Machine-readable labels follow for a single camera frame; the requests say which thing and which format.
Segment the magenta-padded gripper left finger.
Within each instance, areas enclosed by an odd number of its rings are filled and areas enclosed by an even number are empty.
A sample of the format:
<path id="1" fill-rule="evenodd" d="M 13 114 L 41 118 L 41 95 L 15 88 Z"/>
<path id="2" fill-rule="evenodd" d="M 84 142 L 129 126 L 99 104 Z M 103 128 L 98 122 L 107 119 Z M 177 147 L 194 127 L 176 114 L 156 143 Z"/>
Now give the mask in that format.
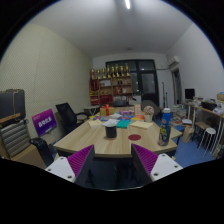
<path id="1" fill-rule="evenodd" d="M 90 145 L 69 157 L 58 157 L 46 171 L 81 186 L 86 182 L 94 156 L 94 146 Z"/>

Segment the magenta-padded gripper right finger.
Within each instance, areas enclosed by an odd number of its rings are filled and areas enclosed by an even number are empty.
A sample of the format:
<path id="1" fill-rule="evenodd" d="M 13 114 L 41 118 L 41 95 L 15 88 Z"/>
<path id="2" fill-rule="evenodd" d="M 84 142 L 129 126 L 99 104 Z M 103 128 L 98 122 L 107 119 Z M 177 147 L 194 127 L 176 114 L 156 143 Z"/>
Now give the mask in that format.
<path id="1" fill-rule="evenodd" d="M 182 167 L 166 153 L 157 155 L 136 144 L 131 145 L 131 154 L 135 168 L 144 185 L 157 181 L 182 169 Z"/>

